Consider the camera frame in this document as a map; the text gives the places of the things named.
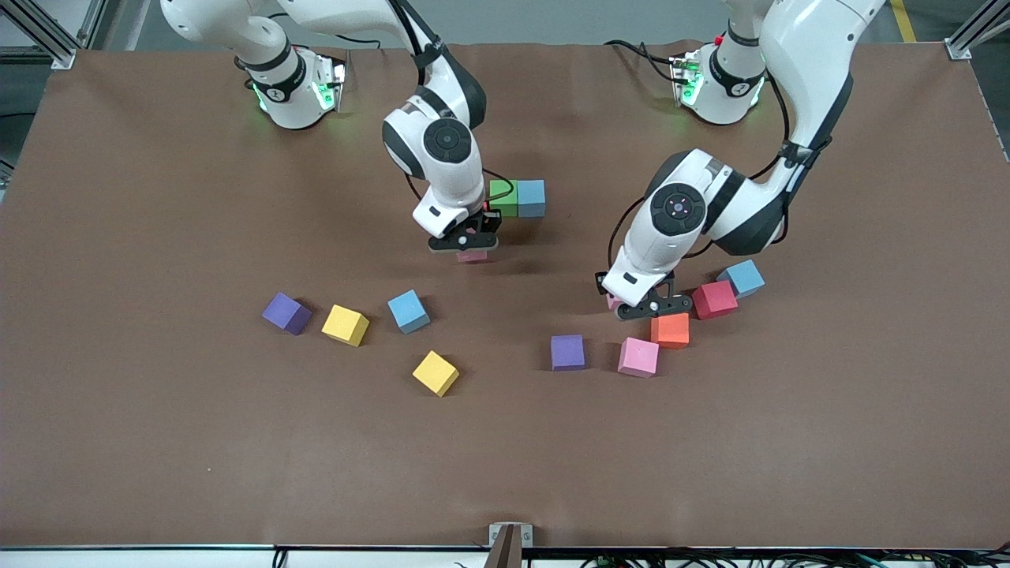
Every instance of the green cube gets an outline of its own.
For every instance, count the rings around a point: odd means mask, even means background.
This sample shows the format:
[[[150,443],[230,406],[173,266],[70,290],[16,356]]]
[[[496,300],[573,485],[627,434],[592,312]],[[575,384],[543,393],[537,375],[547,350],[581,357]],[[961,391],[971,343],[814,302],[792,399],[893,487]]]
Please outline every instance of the green cube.
[[[488,188],[488,197],[504,195],[504,197],[491,200],[491,208],[500,209],[503,217],[519,216],[519,182],[512,180],[512,185],[514,189],[511,193],[508,193],[508,183],[502,180],[491,180],[491,185]]]

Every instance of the orange cube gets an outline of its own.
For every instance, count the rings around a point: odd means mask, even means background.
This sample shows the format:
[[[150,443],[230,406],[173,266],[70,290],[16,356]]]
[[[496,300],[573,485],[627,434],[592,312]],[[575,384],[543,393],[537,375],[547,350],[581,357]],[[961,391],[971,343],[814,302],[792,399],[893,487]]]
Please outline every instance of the orange cube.
[[[651,342],[660,344],[663,349],[684,349],[688,347],[691,337],[688,326],[691,316],[688,313],[674,313],[652,318]]]

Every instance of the circular black joint cover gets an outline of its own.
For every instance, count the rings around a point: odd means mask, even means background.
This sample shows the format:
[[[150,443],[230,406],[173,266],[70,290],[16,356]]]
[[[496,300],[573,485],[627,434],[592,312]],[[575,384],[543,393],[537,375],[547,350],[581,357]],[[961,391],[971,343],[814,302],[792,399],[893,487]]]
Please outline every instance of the circular black joint cover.
[[[668,236],[686,234],[705,220],[705,199],[687,184],[667,184],[655,191],[648,212],[652,226],[660,232]]]
[[[470,156],[470,128],[456,118],[439,118],[424,129],[424,150],[439,162],[460,164]]]

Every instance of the yellow cube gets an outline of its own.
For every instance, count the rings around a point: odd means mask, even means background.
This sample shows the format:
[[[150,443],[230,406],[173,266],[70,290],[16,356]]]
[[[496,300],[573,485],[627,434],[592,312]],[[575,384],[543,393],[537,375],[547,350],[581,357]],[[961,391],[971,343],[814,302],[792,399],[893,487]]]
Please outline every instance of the yellow cube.
[[[414,378],[438,396],[444,395],[459,376],[460,371],[433,351],[414,369]]]
[[[322,325],[322,333],[338,342],[349,346],[362,345],[365,329],[369,328],[369,320],[357,311],[334,305],[329,310],[329,316]]]

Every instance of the table surface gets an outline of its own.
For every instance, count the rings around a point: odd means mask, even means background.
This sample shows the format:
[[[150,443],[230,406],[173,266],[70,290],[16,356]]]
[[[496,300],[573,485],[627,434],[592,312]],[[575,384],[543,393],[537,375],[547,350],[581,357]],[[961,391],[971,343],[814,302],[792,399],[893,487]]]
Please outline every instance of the table surface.
[[[967,63],[860,45],[767,287],[637,379],[614,368],[647,322],[593,282],[613,224],[675,152],[760,169],[775,100],[717,127],[611,48],[453,52],[491,101],[485,165],[547,187],[480,266],[427,253],[383,149],[402,52],[356,52],[343,112],[304,131],[224,53],[53,75],[0,207],[0,544],[1005,540],[1010,193]],[[411,288],[433,321],[403,336],[386,301]],[[303,336],[261,318],[278,290],[317,310]],[[363,347],[319,333],[333,303]],[[590,370],[549,372],[561,334]],[[462,370],[444,398],[411,377],[429,350]]]

